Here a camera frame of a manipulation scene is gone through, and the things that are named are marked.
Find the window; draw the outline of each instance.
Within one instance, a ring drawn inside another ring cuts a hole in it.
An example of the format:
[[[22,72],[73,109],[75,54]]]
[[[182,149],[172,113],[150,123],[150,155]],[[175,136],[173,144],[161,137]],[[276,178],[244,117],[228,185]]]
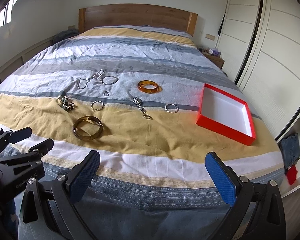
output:
[[[10,0],[0,12],[0,27],[11,21],[12,7],[17,0]]]

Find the metal screw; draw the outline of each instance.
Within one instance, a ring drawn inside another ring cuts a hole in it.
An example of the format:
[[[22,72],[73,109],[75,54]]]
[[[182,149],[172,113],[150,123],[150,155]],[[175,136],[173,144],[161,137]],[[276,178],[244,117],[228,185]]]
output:
[[[270,185],[275,187],[275,186],[277,186],[277,183],[275,182],[275,180],[271,180]]]
[[[240,177],[240,180],[241,180],[242,182],[248,182],[248,181],[249,181],[249,179],[248,179],[246,176],[241,176],[241,177]]]
[[[29,180],[28,180],[28,183],[29,184],[32,184],[32,183],[34,183],[35,182],[35,178],[30,178]]]
[[[65,180],[65,178],[66,178],[66,176],[64,174],[61,174],[57,177],[57,180],[63,181],[63,180]]]

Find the bed frame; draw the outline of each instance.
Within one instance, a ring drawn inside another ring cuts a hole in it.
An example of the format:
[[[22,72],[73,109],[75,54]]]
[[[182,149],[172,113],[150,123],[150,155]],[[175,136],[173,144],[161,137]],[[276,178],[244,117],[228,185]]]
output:
[[[198,15],[180,9],[138,3],[119,3],[79,9],[79,32],[93,27],[150,25],[194,34]]]

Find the red box lid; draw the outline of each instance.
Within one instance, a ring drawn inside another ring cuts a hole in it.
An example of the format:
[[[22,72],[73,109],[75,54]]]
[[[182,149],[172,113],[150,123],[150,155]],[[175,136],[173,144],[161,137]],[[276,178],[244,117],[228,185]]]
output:
[[[196,124],[245,145],[256,139],[248,104],[209,84],[202,89]]]

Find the blue gripper pad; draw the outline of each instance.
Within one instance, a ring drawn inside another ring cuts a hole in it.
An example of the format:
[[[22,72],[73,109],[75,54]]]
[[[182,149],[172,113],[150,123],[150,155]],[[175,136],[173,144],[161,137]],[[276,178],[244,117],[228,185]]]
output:
[[[231,182],[226,172],[211,153],[206,155],[205,166],[214,185],[216,185],[222,200],[233,206],[237,198],[235,185]]]
[[[78,166],[81,164],[81,170],[78,171],[78,175],[69,185],[69,199],[71,203],[80,201],[87,188],[90,186],[91,180],[93,179],[100,165],[100,154],[97,151],[91,151],[87,157],[80,164],[78,164]]]

